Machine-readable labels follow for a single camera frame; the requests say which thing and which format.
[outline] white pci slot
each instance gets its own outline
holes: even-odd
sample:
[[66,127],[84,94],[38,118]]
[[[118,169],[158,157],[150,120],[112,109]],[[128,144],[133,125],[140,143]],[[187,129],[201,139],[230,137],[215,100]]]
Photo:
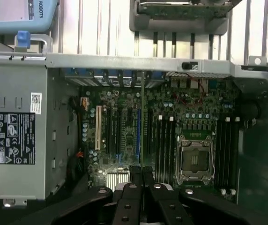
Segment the white pci slot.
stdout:
[[102,107],[97,106],[96,111],[96,145],[95,150],[101,149],[101,129],[102,129]]

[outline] barcode sticker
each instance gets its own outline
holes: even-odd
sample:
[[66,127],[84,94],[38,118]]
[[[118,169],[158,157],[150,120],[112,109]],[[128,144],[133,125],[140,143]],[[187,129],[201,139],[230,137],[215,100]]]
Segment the barcode sticker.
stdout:
[[30,113],[41,114],[41,97],[42,93],[31,93]]

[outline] warning label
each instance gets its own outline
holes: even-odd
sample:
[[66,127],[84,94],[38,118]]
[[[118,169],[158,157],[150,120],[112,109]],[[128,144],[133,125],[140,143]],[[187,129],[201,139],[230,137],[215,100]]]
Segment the warning label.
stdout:
[[35,113],[0,112],[0,164],[35,164]]

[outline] blue pci express slot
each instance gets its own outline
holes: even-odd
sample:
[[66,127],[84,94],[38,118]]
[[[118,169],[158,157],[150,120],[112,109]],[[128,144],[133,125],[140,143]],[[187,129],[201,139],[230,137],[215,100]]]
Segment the blue pci express slot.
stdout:
[[137,109],[137,130],[136,130],[136,157],[139,158],[140,154],[140,117],[141,117],[141,110]]

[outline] cpu socket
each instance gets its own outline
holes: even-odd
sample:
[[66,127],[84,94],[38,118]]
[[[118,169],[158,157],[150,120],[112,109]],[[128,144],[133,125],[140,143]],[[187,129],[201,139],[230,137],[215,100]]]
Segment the cpu socket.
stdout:
[[183,181],[202,181],[208,185],[214,176],[213,143],[211,136],[205,140],[179,138],[176,153],[176,178]]

